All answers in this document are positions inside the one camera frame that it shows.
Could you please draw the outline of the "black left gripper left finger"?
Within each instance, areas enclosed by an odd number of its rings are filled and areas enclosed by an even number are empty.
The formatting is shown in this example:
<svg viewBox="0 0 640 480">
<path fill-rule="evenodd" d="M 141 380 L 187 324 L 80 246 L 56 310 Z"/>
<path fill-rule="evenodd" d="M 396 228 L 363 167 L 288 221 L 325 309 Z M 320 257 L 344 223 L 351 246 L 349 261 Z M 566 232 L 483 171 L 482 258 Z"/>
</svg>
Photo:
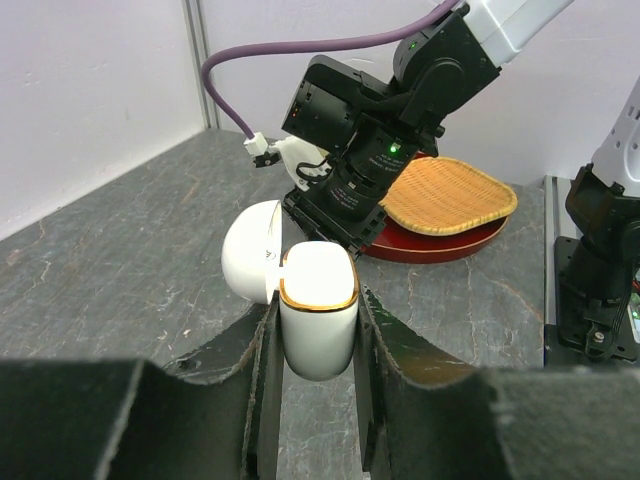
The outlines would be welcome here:
<svg viewBox="0 0 640 480">
<path fill-rule="evenodd" d="M 1 364 L 5 479 L 273 479 L 283 351 L 255 305 L 165 366 L 143 358 Z"/>
</svg>

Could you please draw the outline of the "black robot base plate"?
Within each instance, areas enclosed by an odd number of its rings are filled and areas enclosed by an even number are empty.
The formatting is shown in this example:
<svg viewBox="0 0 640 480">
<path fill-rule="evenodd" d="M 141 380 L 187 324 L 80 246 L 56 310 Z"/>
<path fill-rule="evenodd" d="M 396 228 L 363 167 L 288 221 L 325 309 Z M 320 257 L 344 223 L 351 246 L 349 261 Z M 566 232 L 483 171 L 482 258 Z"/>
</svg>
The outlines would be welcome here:
<svg viewBox="0 0 640 480">
<path fill-rule="evenodd" d="M 639 365 L 628 269 L 565 236 L 553 246 L 551 321 L 544 327 L 546 367 Z"/>
</svg>

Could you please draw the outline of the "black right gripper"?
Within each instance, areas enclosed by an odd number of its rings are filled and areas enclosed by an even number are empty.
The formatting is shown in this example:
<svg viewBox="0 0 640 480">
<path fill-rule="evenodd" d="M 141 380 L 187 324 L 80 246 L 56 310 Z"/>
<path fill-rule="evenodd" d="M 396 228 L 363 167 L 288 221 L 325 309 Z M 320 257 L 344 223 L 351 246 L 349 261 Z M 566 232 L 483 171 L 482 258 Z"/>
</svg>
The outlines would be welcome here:
<svg viewBox="0 0 640 480">
<path fill-rule="evenodd" d="M 353 260 L 363 255 L 386 226 L 387 215 L 380 206 L 363 220 L 346 220 L 321 208 L 314 196 L 309 197 L 299 189 L 284 196 L 283 208 L 308 240 L 339 244 Z"/>
</svg>

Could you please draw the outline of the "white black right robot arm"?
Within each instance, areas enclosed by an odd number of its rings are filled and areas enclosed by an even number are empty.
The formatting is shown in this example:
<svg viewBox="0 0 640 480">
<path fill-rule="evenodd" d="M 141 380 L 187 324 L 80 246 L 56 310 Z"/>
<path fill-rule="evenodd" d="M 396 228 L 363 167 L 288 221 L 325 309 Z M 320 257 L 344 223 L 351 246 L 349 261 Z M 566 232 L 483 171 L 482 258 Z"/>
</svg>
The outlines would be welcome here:
<svg viewBox="0 0 640 480">
<path fill-rule="evenodd" d="M 381 200 L 417 153 L 437 154 L 443 120 L 495 80 L 562 1 L 456 1 L 405 34 L 383 83 L 321 51 L 309 62 L 283 129 L 308 142 L 284 207 L 312 240 L 353 254 L 384 224 Z M 544 359 L 637 363 L 628 309 L 639 269 L 639 95 L 572 181 L 565 208 L 579 231 L 553 245 L 556 313 Z"/>
</svg>

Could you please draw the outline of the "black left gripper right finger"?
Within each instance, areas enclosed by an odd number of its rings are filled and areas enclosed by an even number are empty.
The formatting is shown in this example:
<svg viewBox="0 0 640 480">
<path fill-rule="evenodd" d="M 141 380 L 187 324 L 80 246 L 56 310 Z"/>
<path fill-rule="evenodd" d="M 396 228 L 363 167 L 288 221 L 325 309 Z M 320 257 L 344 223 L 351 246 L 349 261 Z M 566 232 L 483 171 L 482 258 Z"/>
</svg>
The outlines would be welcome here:
<svg viewBox="0 0 640 480">
<path fill-rule="evenodd" d="M 361 465 L 374 479 L 635 479 L 634 367 L 477 368 L 359 295 Z"/>
</svg>

